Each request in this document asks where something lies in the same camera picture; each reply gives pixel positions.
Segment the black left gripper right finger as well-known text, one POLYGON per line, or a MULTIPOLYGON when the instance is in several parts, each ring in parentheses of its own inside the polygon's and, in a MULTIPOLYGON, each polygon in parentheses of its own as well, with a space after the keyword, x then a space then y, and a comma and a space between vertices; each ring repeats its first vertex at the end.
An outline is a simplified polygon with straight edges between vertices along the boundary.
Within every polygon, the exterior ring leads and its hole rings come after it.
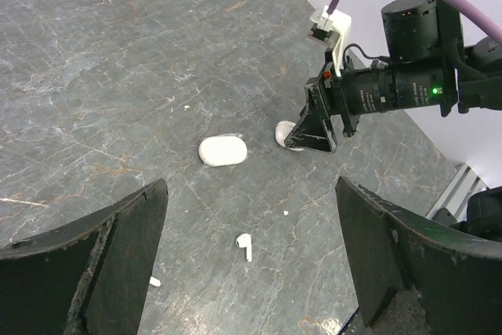
POLYGON ((358 307, 343 334, 498 334, 501 190, 464 221, 427 219, 341 177, 336 200, 358 307))

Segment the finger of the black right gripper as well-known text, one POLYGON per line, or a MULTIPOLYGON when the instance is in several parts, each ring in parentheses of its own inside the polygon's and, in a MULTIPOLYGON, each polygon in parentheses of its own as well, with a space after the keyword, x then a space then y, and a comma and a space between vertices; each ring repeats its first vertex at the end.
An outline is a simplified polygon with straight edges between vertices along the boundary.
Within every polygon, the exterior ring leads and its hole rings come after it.
POLYGON ((318 83, 305 86, 306 103, 300 112, 300 120, 285 138, 287 148, 335 153, 336 137, 324 94, 318 83))

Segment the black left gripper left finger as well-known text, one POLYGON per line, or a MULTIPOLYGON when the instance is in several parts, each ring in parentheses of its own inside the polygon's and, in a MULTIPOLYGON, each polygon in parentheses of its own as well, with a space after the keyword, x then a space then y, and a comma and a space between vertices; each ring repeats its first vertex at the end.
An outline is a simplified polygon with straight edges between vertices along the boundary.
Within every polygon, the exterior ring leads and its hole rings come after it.
POLYGON ((135 334, 168 206, 159 179, 1 249, 3 334, 135 334))

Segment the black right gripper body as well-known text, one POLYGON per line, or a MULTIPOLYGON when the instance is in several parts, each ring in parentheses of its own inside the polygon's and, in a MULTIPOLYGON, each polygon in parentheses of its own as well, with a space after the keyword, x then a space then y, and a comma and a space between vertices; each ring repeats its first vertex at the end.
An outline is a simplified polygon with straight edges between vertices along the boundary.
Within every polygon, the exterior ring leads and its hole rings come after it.
POLYGON ((343 123, 342 135, 349 138, 355 135, 359 116, 353 115, 349 111, 347 94, 344 94, 342 89, 342 77, 337 77, 334 71, 334 66, 331 57, 331 49, 328 47, 325 51, 325 63, 322 66, 322 71, 316 79, 310 79, 307 83, 318 83, 323 89, 326 101, 329 103, 330 120, 340 116, 343 123))

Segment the white square charging case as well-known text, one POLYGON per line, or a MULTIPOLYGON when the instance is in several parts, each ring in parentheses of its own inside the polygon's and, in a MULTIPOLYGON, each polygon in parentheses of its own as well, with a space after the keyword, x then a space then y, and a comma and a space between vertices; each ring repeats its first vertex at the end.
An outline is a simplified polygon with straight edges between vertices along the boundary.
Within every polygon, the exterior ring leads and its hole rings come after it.
MULTIPOLYGON (((296 124, 290 121, 280 121, 275 127, 275 141, 283 148, 287 148, 285 140, 296 124)), ((303 148, 288 147, 290 151, 303 151, 303 148)))

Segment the white bean earbud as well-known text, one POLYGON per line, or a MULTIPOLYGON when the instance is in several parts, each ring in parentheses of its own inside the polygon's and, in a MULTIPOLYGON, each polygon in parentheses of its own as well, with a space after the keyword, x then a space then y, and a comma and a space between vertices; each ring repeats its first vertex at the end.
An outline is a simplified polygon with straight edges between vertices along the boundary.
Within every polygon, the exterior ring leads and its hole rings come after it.
POLYGON ((159 279, 151 276, 150 277, 150 282, 149 282, 150 285, 154 286, 154 287, 160 287, 161 286, 161 282, 159 279))

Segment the white oval charging case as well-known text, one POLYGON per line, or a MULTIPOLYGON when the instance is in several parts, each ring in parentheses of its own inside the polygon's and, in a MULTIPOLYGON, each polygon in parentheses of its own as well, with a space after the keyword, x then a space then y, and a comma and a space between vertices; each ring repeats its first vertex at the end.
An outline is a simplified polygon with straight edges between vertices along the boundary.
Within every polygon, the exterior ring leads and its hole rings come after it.
POLYGON ((198 147, 198 155, 208 166, 233 166, 246 160, 248 148, 238 134, 224 134, 205 138, 198 147))

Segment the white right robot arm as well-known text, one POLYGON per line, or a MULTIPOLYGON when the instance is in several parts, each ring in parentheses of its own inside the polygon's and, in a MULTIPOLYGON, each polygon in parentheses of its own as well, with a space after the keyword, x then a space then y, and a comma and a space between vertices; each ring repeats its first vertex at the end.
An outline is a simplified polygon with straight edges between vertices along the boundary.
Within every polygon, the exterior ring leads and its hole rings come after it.
POLYGON ((350 46, 335 26, 322 30, 313 17, 310 33, 328 46, 320 73, 305 86, 306 104, 296 124, 286 123, 282 145, 333 153, 331 118, 352 137, 361 115, 438 106, 446 117, 474 107, 501 109, 501 46, 486 37, 464 44, 460 13, 443 0, 396 0, 381 10, 388 56, 358 69, 350 46))

